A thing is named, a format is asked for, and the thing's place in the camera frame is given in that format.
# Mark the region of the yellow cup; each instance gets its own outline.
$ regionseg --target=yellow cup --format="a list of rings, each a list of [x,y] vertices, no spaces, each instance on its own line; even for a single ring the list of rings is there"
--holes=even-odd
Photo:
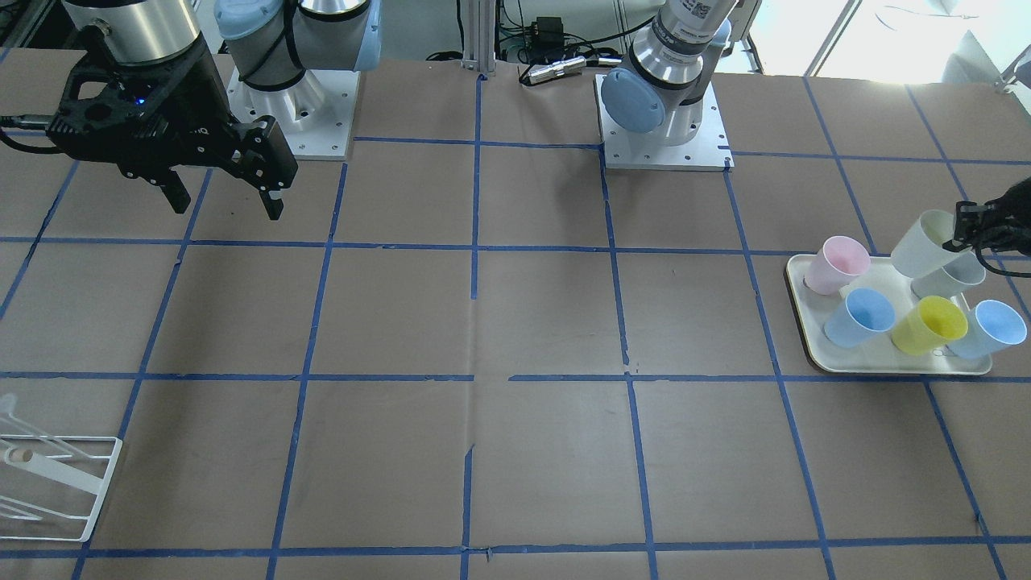
[[[917,303],[892,331],[892,343],[902,352],[920,356],[966,336],[963,311],[941,297],[927,297]]]

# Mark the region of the white mounting plate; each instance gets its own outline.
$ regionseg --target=white mounting plate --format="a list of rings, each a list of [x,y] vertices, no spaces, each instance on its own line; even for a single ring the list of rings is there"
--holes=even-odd
[[[39,440],[35,437],[22,436],[22,435],[0,435],[0,439],[15,442],[22,441],[26,443],[34,443]],[[105,446],[110,445],[110,452],[106,452],[103,459],[106,462],[104,466],[104,475],[101,478],[103,483],[100,487],[100,493],[96,496],[93,501],[93,507],[90,508],[90,514],[85,516],[84,519],[67,520],[68,527],[72,525],[75,526],[74,531],[67,531],[69,536],[55,536],[55,532],[65,532],[64,526],[54,526],[47,525],[39,530],[37,534],[31,534],[32,526],[35,522],[27,522],[26,533],[18,535],[6,535],[0,536],[0,540],[38,540],[47,542],[86,542],[93,535],[93,530],[97,525],[97,518],[100,516],[100,508],[104,505],[104,499],[107,498],[107,490],[111,485],[111,478],[114,476],[114,468],[119,464],[119,455],[122,454],[122,440],[113,437],[52,437],[48,439],[57,439],[64,441],[66,443],[75,445],[81,449],[82,444],[101,444]]]
[[[674,171],[723,171],[728,164],[734,167],[734,156],[730,152],[727,130],[723,126],[712,84],[705,90],[705,113],[698,134],[681,145],[664,145],[657,135],[627,131],[608,115],[601,100],[601,82],[604,79],[604,74],[594,77],[606,167]]]
[[[288,133],[287,126],[284,135],[290,143],[290,149],[297,159],[314,159],[322,161],[344,161],[351,148],[351,133],[355,122],[355,105],[358,103],[358,83],[361,74],[351,70],[312,70],[311,71],[326,90],[327,106],[315,112],[315,118],[309,120],[309,127],[300,133]],[[241,122],[247,122],[256,116],[268,114],[256,110],[251,114],[251,108],[243,101],[243,92],[239,90],[240,71],[233,69],[229,80],[229,108]]]
[[[844,349],[824,335],[824,323],[841,301],[855,287],[872,287],[884,295],[895,308],[896,323],[920,301],[909,288],[910,277],[902,275],[892,265],[891,258],[871,257],[870,269],[838,294],[824,297],[809,289],[802,278],[812,263],[812,253],[799,253],[788,260],[786,273],[791,300],[795,305],[802,342],[812,363],[830,373],[852,375],[984,375],[992,370],[992,357],[969,361],[943,349],[930,354],[910,356],[895,348],[891,332],[878,335],[862,345]],[[964,313],[970,310],[960,295],[952,302]]]

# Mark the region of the plastic cup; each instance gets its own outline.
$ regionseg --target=plastic cup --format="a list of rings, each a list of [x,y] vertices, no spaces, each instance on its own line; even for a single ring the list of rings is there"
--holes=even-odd
[[[824,335],[835,345],[851,349],[891,331],[895,309],[884,295],[870,287],[857,287],[844,298],[824,325]]]
[[[955,227],[956,218],[949,211],[924,211],[892,249],[892,265],[899,273],[921,277],[955,260],[959,255],[941,246],[953,238]]]
[[[869,268],[870,254],[862,243],[835,235],[824,241],[802,279],[813,293],[833,295]]]
[[[941,297],[921,299],[892,331],[892,343],[900,351],[920,356],[967,334],[963,311]]]
[[[973,251],[959,253],[959,258],[949,262],[931,273],[912,280],[909,287],[920,297],[953,297],[985,281],[988,270],[977,261]]]
[[[1027,339],[1028,328],[1013,309],[998,301],[985,301],[967,313],[970,332],[949,350],[962,359],[980,359],[1019,345]]]

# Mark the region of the white tray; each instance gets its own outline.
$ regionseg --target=white tray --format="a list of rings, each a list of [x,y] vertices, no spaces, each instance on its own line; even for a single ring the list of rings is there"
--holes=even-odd
[[[824,335],[824,323],[834,309],[855,287],[872,287],[888,298],[895,308],[896,321],[901,320],[920,300],[909,288],[911,278],[902,275],[891,258],[871,257],[870,269],[855,281],[839,289],[837,295],[823,297],[803,282],[812,253],[799,253],[788,260],[788,288],[798,317],[802,342],[809,359],[829,373],[878,375],[984,375],[992,370],[992,357],[968,361],[936,349],[923,356],[909,356],[895,348],[891,333],[885,333],[854,349],[843,349]],[[952,300],[964,313],[970,310],[963,295]]]

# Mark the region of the blue grid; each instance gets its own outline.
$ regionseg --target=blue grid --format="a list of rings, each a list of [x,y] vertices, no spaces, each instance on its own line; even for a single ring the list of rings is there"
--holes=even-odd
[[[6,58],[9,53],[9,48],[5,49],[0,54],[0,63]],[[896,376],[864,376],[864,377],[850,377],[850,376],[809,376],[809,375],[785,375],[780,372],[779,364],[777,362],[776,349],[773,344],[772,334],[769,327],[769,321],[766,316],[765,307],[763,304],[762,295],[760,293],[758,277],[756,275],[755,267],[753,264],[753,255],[790,255],[796,252],[806,251],[807,249],[799,249],[798,251],[791,250],[756,250],[751,249],[747,244],[746,235],[744,232],[743,224],[741,221],[740,213],[737,207],[737,201],[734,195],[733,184],[731,181],[730,173],[728,171],[724,172],[725,183],[727,186],[727,194],[729,196],[735,221],[738,227],[738,233],[741,240],[741,249],[721,249],[721,248],[657,248],[657,247],[620,247],[617,244],[614,237],[614,230],[612,226],[612,215],[609,207],[608,190],[607,183],[604,176],[604,156],[602,155],[601,146],[597,144],[585,144],[585,143],[573,143],[573,144],[542,144],[542,143],[524,143],[524,142],[505,142],[505,141],[483,141],[480,139],[480,112],[481,112],[481,83],[486,79],[484,77],[478,77],[476,79],[476,137],[474,140],[461,140],[461,139],[418,139],[418,138],[389,138],[389,137],[357,137],[356,140],[362,141],[384,141],[384,142],[414,142],[414,143],[437,143],[437,144],[462,144],[462,145],[474,145],[476,150],[476,161],[475,161],[475,175],[474,175],[474,196],[473,196],[473,231],[472,240],[469,245],[463,244],[411,244],[411,243],[347,243],[347,242],[337,242],[334,241],[333,236],[336,231],[336,225],[339,217],[340,205],[343,196],[344,181],[346,176],[346,165],[343,166],[340,175],[340,182],[337,192],[337,198],[335,202],[332,225],[330,227],[329,235],[325,242],[302,242],[302,241],[239,241],[239,240],[206,240],[192,239],[191,235],[193,232],[194,225],[196,223],[197,216],[199,214],[201,205],[203,203],[204,194],[207,190],[207,185],[210,181],[211,171],[207,172],[204,179],[204,184],[202,186],[201,193],[198,196],[197,202],[193,208],[193,213],[191,215],[190,224],[187,228],[186,233],[181,239],[119,239],[119,238],[60,238],[60,237],[46,237],[44,232],[53,217],[55,211],[57,210],[65,191],[74,175],[77,163],[73,164],[65,178],[64,183],[61,186],[53,205],[49,208],[43,223],[40,226],[39,232],[35,237],[0,237],[0,242],[31,242],[32,246],[26,255],[22,268],[14,280],[14,282],[9,287],[2,308],[0,308],[0,318],[2,318],[3,313],[8,308],[12,298],[14,297],[18,286],[24,277],[25,271],[30,266],[32,255],[35,248],[39,243],[124,243],[124,244],[175,244],[178,245],[178,262],[173,266],[172,272],[169,276],[168,283],[166,285],[166,292],[157,313],[157,317],[152,329],[151,337],[147,342],[146,350],[143,355],[143,360],[140,363],[139,371],[137,373],[40,373],[40,372],[19,372],[19,371],[4,371],[0,372],[0,378],[35,378],[35,379],[49,379],[49,378],[71,378],[79,380],[101,380],[101,379],[124,379],[133,380],[133,390],[130,397],[129,403],[127,405],[124,420],[120,429],[120,437],[125,437],[126,432],[129,427],[129,422],[132,416],[134,404],[136,397],[139,391],[139,387],[143,381],[148,380],[167,380],[167,381],[297,381],[300,383],[298,404],[297,404],[297,415],[295,419],[293,435],[291,439],[289,459],[287,464],[286,473],[284,475],[284,485],[280,496],[279,507],[277,511],[277,518],[275,524],[274,536],[272,543],[267,549],[225,549],[225,550],[205,550],[205,549],[93,549],[91,547],[91,542],[85,543],[79,549],[71,550],[7,550],[0,552],[0,559],[26,559],[26,558],[75,558],[76,567],[73,573],[73,580],[80,577],[84,564],[90,558],[128,558],[128,557],[267,557],[269,560],[267,578],[272,579],[275,576],[276,562],[278,558],[282,557],[303,557],[303,556],[370,556],[370,555],[428,555],[428,556],[455,556],[459,555],[461,558],[460,567],[460,578],[466,580],[468,577],[468,560],[469,556],[472,554],[491,554],[491,553],[590,553],[590,552],[644,552],[648,556],[651,577],[653,579],[658,579],[660,577],[656,554],[658,552],[669,552],[669,551],[727,551],[727,550],[776,550],[776,549],[819,549],[823,553],[824,560],[827,567],[828,577],[833,579],[834,569],[831,560],[831,548],[850,548],[850,547],[884,547],[884,546],[941,546],[941,545],[984,545],[988,548],[993,562],[996,566],[998,575],[1000,579],[1005,579],[1005,572],[1002,569],[1001,561],[999,560],[998,553],[995,549],[998,545],[1011,545],[1011,544],[1031,544],[1031,536],[992,536],[989,532],[988,524],[985,522],[982,516],[980,510],[978,508],[976,498],[974,497],[973,490],[967,479],[966,473],[963,469],[961,458],[959,453],[953,444],[952,437],[950,435],[949,429],[945,424],[944,418],[938,407],[937,401],[934,397],[932,389],[932,383],[934,379],[931,377],[896,377]],[[937,145],[941,157],[940,159],[924,159],[924,158],[890,158],[890,157],[871,157],[871,156],[843,156],[839,155],[833,144],[831,138],[830,130],[823,121],[823,115],[820,112],[819,105],[816,98],[809,88],[808,80],[803,80],[806,86],[806,90],[809,93],[812,106],[817,112],[818,118],[822,129],[824,130],[825,136],[827,138],[828,144],[831,147],[831,155],[808,155],[808,153],[794,153],[794,152],[767,152],[767,151],[734,151],[735,155],[740,156],[769,156],[769,157],[785,157],[785,158],[813,158],[813,159],[833,159],[838,165],[841,178],[849,190],[850,197],[852,199],[854,208],[856,210],[857,216],[863,226],[864,233],[867,236],[867,240],[870,242],[871,249],[874,249],[872,238],[870,237],[869,231],[866,227],[865,220],[862,215],[862,211],[854,192],[852,191],[851,183],[849,182],[847,174],[844,171],[844,167],[841,163],[842,160],[857,159],[857,160],[871,160],[871,161],[902,161],[902,162],[912,162],[912,163],[944,163],[950,171],[952,172],[954,178],[956,179],[956,184],[961,193],[961,196],[966,198],[963,185],[956,175],[953,168],[954,164],[985,164],[985,165],[1020,165],[1020,166],[1031,166],[1031,161],[1000,161],[1000,160],[955,160],[949,159],[944,153],[937,137],[934,135],[933,129],[928,122],[923,110],[920,109],[920,104],[916,97],[909,92],[912,98],[913,105],[916,106],[918,112],[920,113],[922,120],[932,139]],[[479,151],[483,146],[498,146],[498,147],[531,147],[531,148],[584,148],[598,150],[599,152],[599,164],[601,166],[602,174],[602,195],[605,201],[605,219],[606,227],[608,231],[608,246],[554,246],[554,245],[479,245],[478,244],[478,184],[479,184]],[[161,323],[168,306],[169,299],[181,261],[186,258],[189,246],[191,245],[255,245],[255,246],[298,246],[298,247],[324,247],[324,261],[322,272],[320,276],[319,289],[315,300],[314,312],[312,314],[312,326],[308,341],[308,347],[305,354],[304,368],[299,375],[248,375],[248,374],[154,374],[147,373],[146,367],[149,362],[151,354],[154,349],[156,338],[161,328]],[[760,319],[763,325],[764,335],[767,342],[767,347],[770,354],[770,360],[773,365],[773,375],[725,375],[725,376],[701,376],[701,375],[640,375],[633,374],[626,371],[623,375],[517,375],[511,377],[509,380],[512,382],[520,381],[546,381],[546,382],[576,382],[576,381],[590,381],[590,382],[621,382],[627,385],[628,401],[631,410],[631,423],[634,436],[635,445],[635,455],[638,469],[638,482],[640,487],[641,503],[642,503],[642,522],[645,532],[645,542],[643,543],[621,543],[621,544],[609,544],[609,545],[552,545],[552,546],[541,546],[541,545],[505,545],[505,546],[492,546],[491,548],[474,548],[470,544],[470,521],[471,521],[471,493],[472,493],[472,476],[473,476],[473,449],[469,449],[464,462],[464,476],[463,476],[463,533],[462,533],[462,544],[459,546],[413,546],[413,547],[337,547],[337,548],[282,548],[280,547],[282,526],[287,517],[287,507],[289,504],[290,488],[293,477],[293,467],[296,460],[297,446],[299,442],[303,414],[304,414],[304,404],[306,397],[306,386],[310,381],[337,381],[337,382],[348,382],[348,381],[461,381],[461,382],[471,382],[474,380],[473,376],[470,375],[320,375],[312,374],[310,372],[311,368],[311,357],[314,351],[314,346],[318,338],[318,328],[319,319],[321,315],[321,307],[323,299],[325,296],[325,285],[326,279],[329,271],[330,261],[332,258],[332,250],[338,247],[379,247],[379,248],[400,248],[400,249],[453,249],[453,250],[464,250],[470,251],[472,254],[472,271],[473,271],[473,281],[471,287],[471,297],[475,299],[476,297],[476,277],[477,277],[477,254],[478,251],[510,251],[510,250],[537,250],[537,251],[585,251],[585,252],[609,252],[610,262],[612,267],[612,281],[616,298],[616,307],[618,314],[618,321],[620,327],[621,336],[621,348],[623,362],[625,366],[629,366],[629,345],[627,341],[626,334],[626,323],[624,319],[623,312],[623,300],[622,300],[622,289],[620,282],[620,272],[619,272],[619,254],[621,253],[716,253],[716,254],[727,254],[727,255],[742,255],[747,265],[750,278],[753,284],[753,288],[756,294],[756,305]],[[1007,258],[1007,257],[995,257],[997,261],[1002,263],[1004,260],[1021,260],[1024,258]],[[1024,303],[1021,294],[1018,292],[1016,285],[1012,284],[1010,280],[1010,285],[1015,297],[1020,302],[1022,309],[1026,316],[1031,318],[1028,313],[1026,304]],[[949,377],[950,382],[985,382],[985,383],[1031,383],[1031,377]],[[641,446],[640,438],[640,421],[637,414],[636,408],[636,395],[634,390],[634,385],[639,382],[656,382],[656,381],[675,381],[675,382],[775,382],[778,386],[781,402],[785,407],[785,412],[791,429],[792,437],[794,440],[796,452],[798,455],[799,466],[803,474],[803,479],[805,480],[807,493],[809,497],[810,507],[812,509],[812,515],[814,523],[818,530],[817,540],[788,540],[788,541],[741,541],[741,542],[686,542],[686,543],[657,543],[654,540],[654,535],[652,532],[652,514],[648,502],[647,492],[647,478],[644,470],[645,459],[643,456],[643,450]],[[982,534],[979,536],[963,536],[963,537],[912,537],[912,538],[854,538],[854,539],[829,539],[823,527],[822,517],[820,514],[819,502],[817,499],[817,493],[812,485],[811,477],[809,476],[807,462],[805,458],[805,452],[803,447],[803,442],[798,433],[797,425],[795,423],[794,412],[792,409],[790,397],[786,389],[786,384],[789,382],[798,383],[835,383],[835,382],[857,382],[857,383],[871,383],[871,382],[890,382],[890,383],[918,383],[922,384],[927,393],[930,400],[932,409],[935,414],[935,418],[941,429],[944,442],[949,448],[951,457],[955,463],[958,477],[960,478],[964,490],[967,493],[968,500],[970,502],[971,508],[977,516],[977,521],[979,523]]]

